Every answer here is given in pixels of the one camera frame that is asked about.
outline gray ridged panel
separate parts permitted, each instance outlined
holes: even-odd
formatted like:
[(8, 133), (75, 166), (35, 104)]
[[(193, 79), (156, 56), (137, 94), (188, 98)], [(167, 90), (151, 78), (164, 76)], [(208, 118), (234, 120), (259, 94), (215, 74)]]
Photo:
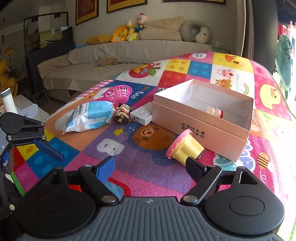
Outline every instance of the gray ridged panel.
[[(43, 239), (23, 234), (18, 241)], [(179, 204), (174, 197), (125, 197), (104, 207), (95, 220), (77, 233), (55, 241), (282, 241), (275, 234), (242, 239), (216, 230), (199, 209)]]

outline fish tank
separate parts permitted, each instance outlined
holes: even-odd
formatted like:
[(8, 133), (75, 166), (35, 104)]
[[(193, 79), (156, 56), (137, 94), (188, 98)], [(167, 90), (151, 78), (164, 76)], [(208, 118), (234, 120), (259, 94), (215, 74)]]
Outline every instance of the fish tank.
[(72, 42), (68, 12), (56, 12), (24, 19), (25, 54), (59, 42)]

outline white power adapter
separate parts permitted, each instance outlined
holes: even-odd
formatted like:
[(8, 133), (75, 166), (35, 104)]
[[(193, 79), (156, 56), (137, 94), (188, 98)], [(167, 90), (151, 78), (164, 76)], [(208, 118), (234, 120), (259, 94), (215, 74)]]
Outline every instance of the white power adapter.
[(135, 109), (130, 113), (131, 120), (140, 123), (141, 125), (148, 125), (152, 121), (152, 102)]

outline yellow heart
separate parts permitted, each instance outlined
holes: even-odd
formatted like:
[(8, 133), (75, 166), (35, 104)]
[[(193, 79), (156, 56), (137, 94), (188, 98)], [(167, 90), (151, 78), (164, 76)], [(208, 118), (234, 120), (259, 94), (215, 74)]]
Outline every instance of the yellow heart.
[(114, 134), (117, 135), (117, 136), (119, 136), (122, 133), (123, 133), (123, 129), (117, 129), (117, 130), (114, 131)]

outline metal screw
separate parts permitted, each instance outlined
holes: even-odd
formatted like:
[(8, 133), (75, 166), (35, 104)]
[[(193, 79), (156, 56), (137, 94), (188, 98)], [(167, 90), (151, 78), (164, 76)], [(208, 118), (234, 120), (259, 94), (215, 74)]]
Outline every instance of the metal screw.
[(183, 200), (188, 203), (194, 203), (194, 202), (198, 201), (198, 198), (193, 195), (187, 195), (187, 196), (183, 197)]
[(113, 203), (116, 201), (116, 197), (112, 195), (106, 195), (102, 197), (102, 201), (105, 203)]

